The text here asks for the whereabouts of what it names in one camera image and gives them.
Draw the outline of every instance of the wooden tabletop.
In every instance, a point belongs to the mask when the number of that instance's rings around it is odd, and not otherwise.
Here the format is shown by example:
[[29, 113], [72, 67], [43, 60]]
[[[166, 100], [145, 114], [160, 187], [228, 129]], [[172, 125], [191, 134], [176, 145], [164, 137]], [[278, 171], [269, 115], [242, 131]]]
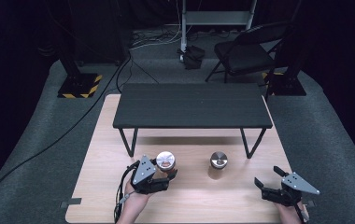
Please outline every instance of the wooden tabletop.
[[[112, 122], [120, 100], [108, 95], [92, 141], [83, 162], [69, 205], [69, 223], [113, 223], [115, 198], [127, 165], [146, 154], [155, 158], [162, 151], [172, 152], [178, 173], [167, 191], [153, 195], [137, 223], [276, 223], [274, 205], [262, 200], [254, 177], [265, 187], [280, 189], [281, 178], [273, 172], [277, 165], [286, 172], [291, 167], [274, 128], [267, 131], [252, 159], [247, 159], [239, 130], [235, 129], [140, 129], [136, 150], [130, 158], [120, 133]], [[260, 130], [246, 130], [252, 147]], [[213, 152], [228, 157], [222, 173], [210, 167]]]

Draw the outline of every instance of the black tabletop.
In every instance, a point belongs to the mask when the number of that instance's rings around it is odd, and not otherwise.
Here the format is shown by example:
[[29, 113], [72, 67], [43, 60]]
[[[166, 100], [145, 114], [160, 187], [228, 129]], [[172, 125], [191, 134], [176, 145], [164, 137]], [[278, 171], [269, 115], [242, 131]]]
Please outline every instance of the black tabletop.
[[272, 128], [256, 83], [125, 84], [114, 128]]

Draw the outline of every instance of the gray carpet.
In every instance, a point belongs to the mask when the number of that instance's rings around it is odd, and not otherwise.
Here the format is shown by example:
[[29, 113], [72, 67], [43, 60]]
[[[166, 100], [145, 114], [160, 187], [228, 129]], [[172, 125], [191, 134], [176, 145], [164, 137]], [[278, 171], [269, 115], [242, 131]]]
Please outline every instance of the gray carpet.
[[[134, 62], [146, 73], [130, 61], [122, 70], [119, 83], [205, 83], [217, 62], [213, 45], [223, 40], [211, 36], [189, 41], [189, 45], [206, 50], [202, 67], [196, 70], [185, 70], [179, 61], [179, 41], [133, 49]], [[113, 77], [118, 67], [114, 64], [86, 64], [79, 69], [103, 75], [99, 89], [90, 99], [57, 98], [66, 74], [60, 62], [52, 66], [37, 109], [0, 177], [42, 153], [1, 182], [0, 223], [66, 223], [66, 208], [60, 205], [73, 193], [103, 104], [103, 91], [118, 93]], [[308, 208], [310, 223], [355, 223], [355, 146], [322, 88], [305, 73], [299, 74], [299, 80], [307, 96], [271, 96], [268, 106], [292, 170], [321, 192], [319, 196], [304, 194], [305, 203], [315, 203]], [[222, 75], [213, 76], [211, 81], [222, 82]], [[261, 83], [262, 79], [260, 74], [253, 74], [231, 81]]]

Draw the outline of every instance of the black chair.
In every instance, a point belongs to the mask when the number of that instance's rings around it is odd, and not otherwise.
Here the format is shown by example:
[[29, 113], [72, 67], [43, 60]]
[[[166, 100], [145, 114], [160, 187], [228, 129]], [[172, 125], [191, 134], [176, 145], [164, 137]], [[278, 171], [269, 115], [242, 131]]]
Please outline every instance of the black chair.
[[[267, 99], [276, 67], [275, 57], [270, 54], [277, 51], [283, 44], [284, 38], [293, 31], [293, 24], [288, 21], [258, 25], [241, 33], [233, 41], [221, 42], [215, 45], [215, 53], [219, 62], [206, 78], [206, 82], [215, 73], [224, 72], [224, 82], [228, 75], [232, 77], [270, 70], [266, 84], [268, 83]], [[276, 41], [276, 44], [268, 51], [261, 44]], [[224, 70], [217, 71], [220, 65]]]

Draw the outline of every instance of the human hand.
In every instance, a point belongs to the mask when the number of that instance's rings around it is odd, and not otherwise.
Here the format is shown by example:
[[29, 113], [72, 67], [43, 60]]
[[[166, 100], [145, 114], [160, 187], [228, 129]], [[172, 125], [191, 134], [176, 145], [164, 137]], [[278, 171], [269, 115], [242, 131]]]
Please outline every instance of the human hand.
[[122, 212], [118, 224], [132, 224], [135, 223], [139, 214], [143, 211], [149, 198], [152, 194], [140, 194], [136, 193], [134, 187], [131, 185], [131, 181], [128, 180], [125, 184], [125, 194], [130, 194], [129, 198], [123, 204]]
[[[285, 206], [280, 203], [274, 203], [274, 205], [276, 206], [277, 210], [279, 211], [280, 221], [283, 224], [301, 224], [302, 223], [294, 206]], [[302, 211], [304, 210], [304, 206], [301, 201], [297, 205], [299, 206], [300, 210], [302, 210]]]

